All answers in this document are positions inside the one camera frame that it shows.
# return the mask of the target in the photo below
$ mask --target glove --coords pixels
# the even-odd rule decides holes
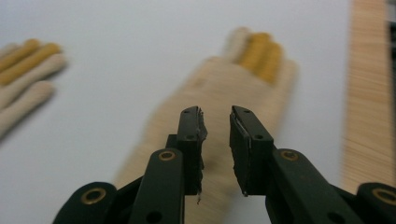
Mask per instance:
[[[235,30],[222,57],[205,60],[187,82],[152,115],[142,142],[134,149],[115,181],[120,188],[143,175],[149,156],[164,148],[169,133],[177,133],[180,112],[198,105],[204,111],[208,136],[199,205],[186,197],[186,223],[221,223],[238,188],[229,149],[232,105],[249,108],[271,134],[276,133],[290,96],[296,65],[283,59],[282,49],[268,34]]]
[[[36,39],[23,46],[0,49],[0,139],[20,119],[53,94],[48,81],[39,81],[65,66],[60,47],[49,43],[40,48]]]

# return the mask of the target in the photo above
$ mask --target wooden board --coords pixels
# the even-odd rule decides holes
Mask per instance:
[[[385,1],[352,8],[343,188],[364,182],[395,186],[394,122]]]

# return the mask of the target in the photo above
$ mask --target glove finger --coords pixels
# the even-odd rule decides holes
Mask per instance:
[[[200,82],[199,91],[202,93],[235,99],[239,96],[256,98],[268,90],[267,83],[238,64],[215,57],[210,59],[210,63],[205,74],[200,75],[205,78],[205,81]]]
[[[48,81],[40,81],[34,84],[14,104],[0,112],[0,139],[20,119],[29,112],[47,101],[54,91]]]
[[[266,101],[251,107],[272,136],[276,135],[279,123],[286,111],[285,107],[291,97],[297,71],[298,67],[294,61],[285,60],[280,66],[276,82],[267,92]]]
[[[210,77],[210,71],[217,66],[219,61],[225,61],[220,57],[210,57],[204,60],[198,67],[192,71],[187,81],[182,85],[182,91],[198,91]]]
[[[232,31],[221,57],[230,63],[237,63],[248,45],[250,34],[247,27],[239,27]]]
[[[13,82],[18,77],[28,72],[30,69],[41,64],[50,55],[61,52],[61,48],[53,43],[49,43],[37,50],[35,53],[29,57],[23,59],[14,66],[8,68],[6,71],[0,73],[0,85],[7,85]]]
[[[0,49],[0,62],[1,60],[6,57],[8,54],[10,54],[11,52],[13,52],[14,50],[16,50],[18,48],[18,45],[15,43],[10,43],[5,45],[4,47],[2,47]]]
[[[253,72],[260,65],[262,57],[267,53],[271,43],[271,36],[267,33],[257,33],[251,36],[247,49],[242,55],[239,64]]]
[[[40,42],[36,39],[26,40],[22,47],[0,60],[0,73],[11,67],[13,64],[18,63],[23,58],[29,56],[38,49],[39,45]]]
[[[254,74],[268,83],[274,83],[282,63],[283,50],[277,43],[272,42],[268,52],[262,57],[261,64],[256,67]]]
[[[62,54],[51,55],[39,66],[33,68],[23,77],[1,89],[0,110],[8,106],[17,96],[32,83],[41,80],[50,74],[61,70],[66,65],[66,58]]]

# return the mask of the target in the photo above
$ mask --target white table surface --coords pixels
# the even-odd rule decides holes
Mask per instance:
[[[0,223],[51,223],[68,197],[112,182],[150,113],[244,25],[299,66],[278,147],[302,151],[339,183],[350,2],[2,0],[0,46],[63,46],[56,95],[0,142]],[[226,223],[259,223],[262,197],[235,195]]]

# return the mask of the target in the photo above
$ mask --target black plastic part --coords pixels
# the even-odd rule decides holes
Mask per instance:
[[[396,188],[380,183],[362,184],[356,204],[366,223],[396,223]]]
[[[114,214],[114,219],[111,223],[123,224],[127,223],[129,216],[132,214],[132,206],[139,191],[143,176],[137,178],[135,181],[129,183],[117,191],[117,198],[110,208],[110,214]]]
[[[200,107],[192,106],[181,111],[176,137],[173,134],[168,137],[166,145],[175,147],[183,153],[186,195],[196,195],[202,191],[204,163],[201,153],[206,136],[204,113]]]
[[[276,184],[270,184],[265,197],[265,207],[273,224],[294,223],[285,197]]]
[[[396,117],[396,22],[389,24],[393,115]]]
[[[292,212],[292,223],[363,223],[302,153],[292,149],[276,150],[270,168],[276,188]],[[276,213],[269,215],[282,215],[281,210]]]
[[[154,152],[148,162],[128,223],[184,223],[183,154]]]
[[[353,194],[351,194],[343,189],[340,189],[336,186],[332,186],[332,187],[338,193],[338,195],[340,195],[341,198],[344,199],[344,202],[346,202],[347,205],[349,205],[349,207],[351,207],[355,211],[355,213],[358,214],[358,216],[360,216],[359,215],[360,209],[358,208],[359,205],[356,204],[356,195],[353,195]]]
[[[230,148],[238,184],[245,196],[265,195],[270,181],[266,161],[275,150],[274,139],[246,108],[234,105],[230,123]]]
[[[64,204],[54,224],[105,224],[113,223],[109,208],[117,195],[116,188],[108,183],[94,182],[76,190]]]

